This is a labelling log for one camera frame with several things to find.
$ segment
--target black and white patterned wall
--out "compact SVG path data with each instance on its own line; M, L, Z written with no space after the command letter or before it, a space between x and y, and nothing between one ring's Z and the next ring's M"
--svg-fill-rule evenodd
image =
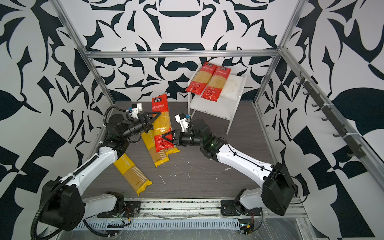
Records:
M288 50L383 158L383 1L310 0ZM305 181L319 238L382 239L384 192L281 60L259 106L274 152Z
M186 101L188 81L206 61L230 67L231 74L248 76L242 100L253 100L271 57L109 58L94 63L115 101L150 101L164 92L170 101Z
M0 59L0 238L30 239L42 186L89 157L110 104L47 0L1 1Z
M297 0L63 0L90 51L276 49ZM150 100L163 92L186 101L193 71L211 58L107 59L96 63L117 101ZM245 76L253 100L269 58L215 58Z

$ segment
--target gray floor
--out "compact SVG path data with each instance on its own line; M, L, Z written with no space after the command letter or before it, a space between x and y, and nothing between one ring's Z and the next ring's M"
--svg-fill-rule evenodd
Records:
M119 102L119 108L128 108L131 102ZM143 103L144 111L151 111L151 103ZM187 113L187 103L169 103L170 115ZM263 133L250 101L241 101L228 135L229 121L196 112L194 119L202 118L212 134L225 137L236 149L260 161L272 163ZM180 128L171 117L173 128ZM143 141L130 144L126 153L153 182L140 198L225 198L235 197L243 188L257 188L257 184L229 166L208 160L198 147L179 147L180 152L169 156L170 161L155 168ZM114 165L109 166L87 188L82 197L115 191L126 198L137 194Z

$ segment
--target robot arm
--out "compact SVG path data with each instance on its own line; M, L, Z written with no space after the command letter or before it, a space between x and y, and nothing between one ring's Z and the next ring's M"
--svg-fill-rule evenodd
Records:
M141 132L153 129L153 122L161 115L160 112L143 112L141 104L133 109L118 109L126 112L128 120L123 115L114 114L106 122L109 111L104 115L106 135L92 158L88 159L74 172L69 173L59 181L49 181L42 189L40 208L37 211L31 227L32 239L42 239L37 236L38 221L57 227L61 230L74 229L81 220L101 212L113 211L121 214L124 207L124 197L121 194L107 192L100 196L82 199L81 195L90 183L109 165L118 160L126 151L130 141L128 139ZM43 239L49 239L58 232Z
M245 174L262 188L245 190L239 196L241 207L253 209L268 207L278 215L284 215L296 186L287 168L277 163L275 166L258 161L232 147L223 138L212 135L202 119L187 121L184 114L176 116L182 129L163 134L173 136L172 143L179 146L200 146L200 151L209 159L224 163Z

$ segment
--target white table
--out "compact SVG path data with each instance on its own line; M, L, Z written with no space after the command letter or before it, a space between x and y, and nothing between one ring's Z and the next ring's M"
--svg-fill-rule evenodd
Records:
M195 73L188 81L188 85L191 83L193 77L200 70L200 68L201 64L198 66ZM243 94L246 79L247 76L239 77L230 74L217 102L201 98L201 95L195 95L192 99L192 94L188 92L188 114L190 114L190 109L192 108L194 111L191 115L191 118L196 111L199 111L229 120L226 133L228 134L229 128L232 125L233 118L235 117L237 106L239 105L240 98Z

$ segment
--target spaghetti package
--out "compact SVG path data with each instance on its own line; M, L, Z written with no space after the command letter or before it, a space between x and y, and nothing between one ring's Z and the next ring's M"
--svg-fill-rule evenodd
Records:
M173 143L170 143L161 137L164 133L172 131L166 93L152 99L152 111L161 112L161 115L153 123L156 148L155 152L160 152L162 149L173 147Z
M145 133L145 132L142 133L141 137L156 167L160 166L165 162L168 162L169 161L168 155L170 155L171 153L180 152L180 150L177 149L177 147L162 149L159 152L156 152L155 135L153 130L148 131L148 133Z
M148 180L144 173L125 153L113 164L133 187L137 195L144 191L148 185L152 184L152 182Z
M205 89L201 97L217 102L217 99L219 98L220 93L223 90L223 87L229 77L230 72L230 68L221 66L217 67L216 71L212 76L212 79L209 81L207 88Z
M204 65L201 67L200 71L198 71L192 79L186 91L200 95L209 80L211 79L216 68L217 65L205 62Z

